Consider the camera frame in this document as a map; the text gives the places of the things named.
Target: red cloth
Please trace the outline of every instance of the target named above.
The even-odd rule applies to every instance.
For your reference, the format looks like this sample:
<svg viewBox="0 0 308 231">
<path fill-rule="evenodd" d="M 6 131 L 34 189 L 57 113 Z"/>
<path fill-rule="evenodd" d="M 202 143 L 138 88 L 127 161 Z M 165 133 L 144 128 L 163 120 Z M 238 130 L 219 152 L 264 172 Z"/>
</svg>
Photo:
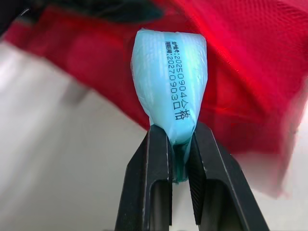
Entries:
<svg viewBox="0 0 308 231">
<path fill-rule="evenodd" d="M 14 24 L 5 39 L 46 57 L 147 128 L 149 119 L 130 71 L 136 32 L 143 27 L 201 33 L 208 43 L 209 77 L 199 120 L 231 153 L 254 152 L 274 159 L 271 183 L 279 185 L 306 101 L 308 2 L 156 2 L 166 15 L 142 25 L 49 8 L 33 27 Z"/>
</svg>

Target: light blue sachet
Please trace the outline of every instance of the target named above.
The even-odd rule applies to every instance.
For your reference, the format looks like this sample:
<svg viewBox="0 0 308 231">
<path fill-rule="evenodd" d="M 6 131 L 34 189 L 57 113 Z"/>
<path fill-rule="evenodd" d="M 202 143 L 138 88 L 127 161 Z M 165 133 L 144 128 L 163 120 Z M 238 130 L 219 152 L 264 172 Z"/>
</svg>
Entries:
<svg viewBox="0 0 308 231">
<path fill-rule="evenodd" d="M 150 124 L 164 129 L 173 147 L 174 182 L 184 168 L 207 82 L 206 40 L 190 33 L 138 31 L 132 72 Z"/>
</svg>

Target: clamp jaw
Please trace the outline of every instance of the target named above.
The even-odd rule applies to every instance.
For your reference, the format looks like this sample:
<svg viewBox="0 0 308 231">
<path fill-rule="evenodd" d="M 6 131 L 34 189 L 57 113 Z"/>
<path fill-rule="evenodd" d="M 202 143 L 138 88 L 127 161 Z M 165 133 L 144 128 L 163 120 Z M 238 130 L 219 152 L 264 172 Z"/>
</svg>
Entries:
<svg viewBox="0 0 308 231">
<path fill-rule="evenodd" d="M 200 231 L 269 231 L 236 160 L 198 123 L 186 164 Z M 172 224 L 172 151 L 153 125 L 130 160 L 116 231 L 168 231 Z"/>
</svg>

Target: white background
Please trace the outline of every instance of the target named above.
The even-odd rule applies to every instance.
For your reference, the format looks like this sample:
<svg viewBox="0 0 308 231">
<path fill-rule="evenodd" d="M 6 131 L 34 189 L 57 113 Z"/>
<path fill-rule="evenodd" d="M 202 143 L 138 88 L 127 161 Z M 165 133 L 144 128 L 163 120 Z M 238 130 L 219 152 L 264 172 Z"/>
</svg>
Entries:
<svg viewBox="0 0 308 231">
<path fill-rule="evenodd" d="M 48 62 L 0 44 L 0 231 L 115 226 L 125 168 L 146 131 Z M 308 231 L 308 111 L 277 199 L 254 191 L 271 230 Z M 196 231 L 188 183 L 173 231 Z"/>
</svg>

